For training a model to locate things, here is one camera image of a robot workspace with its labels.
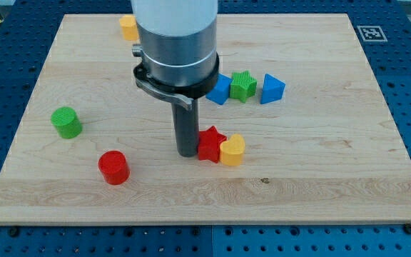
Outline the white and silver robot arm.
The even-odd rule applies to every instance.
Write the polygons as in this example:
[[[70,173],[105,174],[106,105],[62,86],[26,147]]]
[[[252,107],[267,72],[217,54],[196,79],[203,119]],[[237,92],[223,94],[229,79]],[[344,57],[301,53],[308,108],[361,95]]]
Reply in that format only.
[[[208,77],[216,62],[217,0],[133,0],[143,65],[169,86]]]

